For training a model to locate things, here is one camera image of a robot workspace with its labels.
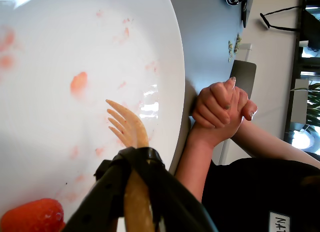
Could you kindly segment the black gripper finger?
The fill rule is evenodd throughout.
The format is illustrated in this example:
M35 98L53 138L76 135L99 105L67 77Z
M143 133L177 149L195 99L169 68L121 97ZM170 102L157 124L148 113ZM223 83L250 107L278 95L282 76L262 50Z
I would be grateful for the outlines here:
M129 163L150 189L164 218L166 231L217 231L204 206L172 175L158 152L150 147L130 148Z
M104 160L95 173L96 182L62 231L117 231L124 215L124 189L131 172L130 164L119 151L113 160Z

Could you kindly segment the person's left hand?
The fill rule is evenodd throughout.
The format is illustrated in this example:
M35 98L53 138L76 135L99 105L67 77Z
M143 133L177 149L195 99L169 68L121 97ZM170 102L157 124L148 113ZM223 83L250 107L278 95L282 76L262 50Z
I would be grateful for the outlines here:
M230 123L223 128L206 128L195 122L196 135L199 135L201 140L214 147L220 142L234 136L243 119L252 121L257 111L257 105L248 99L247 93L243 89L235 87L233 89L231 106L228 110Z

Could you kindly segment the person's right hand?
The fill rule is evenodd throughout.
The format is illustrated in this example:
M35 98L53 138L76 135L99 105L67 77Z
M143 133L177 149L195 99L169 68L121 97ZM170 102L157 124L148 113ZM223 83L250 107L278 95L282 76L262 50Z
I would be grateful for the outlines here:
M199 93L192 112L193 119L206 128L223 128L231 119L229 109L236 78L217 82L205 87Z

